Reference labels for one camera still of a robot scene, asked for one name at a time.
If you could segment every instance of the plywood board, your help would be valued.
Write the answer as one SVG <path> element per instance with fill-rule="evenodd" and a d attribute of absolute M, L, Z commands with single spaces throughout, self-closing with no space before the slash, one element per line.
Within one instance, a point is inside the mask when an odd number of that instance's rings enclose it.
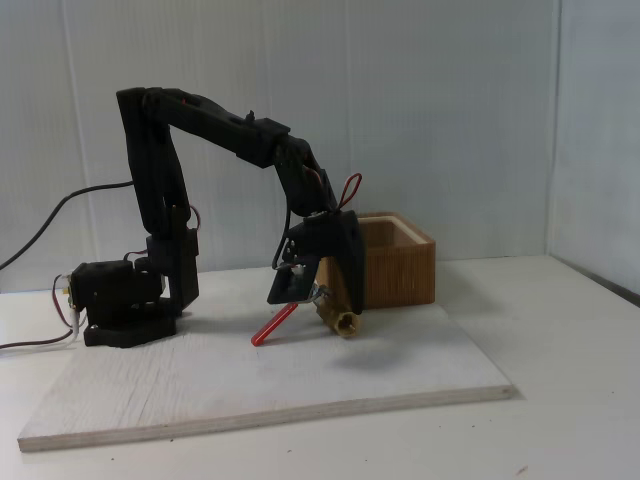
<path fill-rule="evenodd" d="M 337 415 L 501 399 L 513 388 L 437 305 L 365 312 L 344 340 L 301 306 L 262 347 L 277 310 L 269 269 L 201 275 L 177 336 L 80 348 L 18 443 L 24 452 L 168 438 Z"/>

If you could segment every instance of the white wall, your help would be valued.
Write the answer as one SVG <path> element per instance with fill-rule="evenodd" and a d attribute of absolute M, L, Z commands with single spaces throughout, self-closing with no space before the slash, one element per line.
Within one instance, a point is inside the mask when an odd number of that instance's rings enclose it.
<path fill-rule="evenodd" d="M 550 251 L 640 293 L 640 2 L 565 0 Z"/>
<path fill-rule="evenodd" d="M 553 5 L 1 0 L 0 258 L 66 192 L 130 178 L 115 91 L 133 86 L 289 125 L 334 189 L 362 172 L 354 206 L 407 215 L 440 258 L 543 253 Z M 200 269 L 266 265 L 284 217 L 275 172 L 174 140 L 203 214 Z M 0 289 L 43 288 L 81 261 L 143 248 L 132 189 L 73 202 Z"/>

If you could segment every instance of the robotic arm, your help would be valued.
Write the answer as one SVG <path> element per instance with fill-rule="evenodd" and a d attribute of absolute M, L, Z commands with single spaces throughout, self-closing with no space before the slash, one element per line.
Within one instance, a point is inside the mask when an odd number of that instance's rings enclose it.
<path fill-rule="evenodd" d="M 275 166 L 287 198 L 287 224 L 276 252 L 270 304 L 309 298 L 323 257 L 335 257 L 361 313 L 364 246 L 353 211 L 342 212 L 309 144 L 253 112 L 237 117 L 211 100 L 177 89 L 117 93 L 129 167 L 147 237 L 148 256 L 81 264 L 70 278 L 70 303 L 87 309 L 85 343 L 130 347 L 175 333 L 175 318 L 198 296 L 197 232 L 169 126 L 209 140 L 260 168 Z M 289 229 L 291 212 L 303 222 Z M 282 263 L 278 263 L 280 254 Z M 170 297 L 161 298 L 164 277 Z"/>

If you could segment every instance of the brass pipe fitting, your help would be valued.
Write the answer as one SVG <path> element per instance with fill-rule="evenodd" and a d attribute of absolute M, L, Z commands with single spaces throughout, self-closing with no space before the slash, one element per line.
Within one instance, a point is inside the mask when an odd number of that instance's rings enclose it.
<path fill-rule="evenodd" d="M 353 337 L 360 328 L 360 316 L 336 305 L 330 297 L 318 297 L 313 302 L 324 324 L 343 338 Z"/>

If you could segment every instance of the wooden tray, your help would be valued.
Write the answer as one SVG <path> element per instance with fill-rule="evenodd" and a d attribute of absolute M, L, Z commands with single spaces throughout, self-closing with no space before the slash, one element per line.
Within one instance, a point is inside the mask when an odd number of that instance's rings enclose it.
<path fill-rule="evenodd" d="M 358 219 L 367 249 L 365 309 L 433 303 L 436 242 L 397 213 L 367 213 Z M 322 260 L 316 280 L 350 308 L 333 258 Z"/>

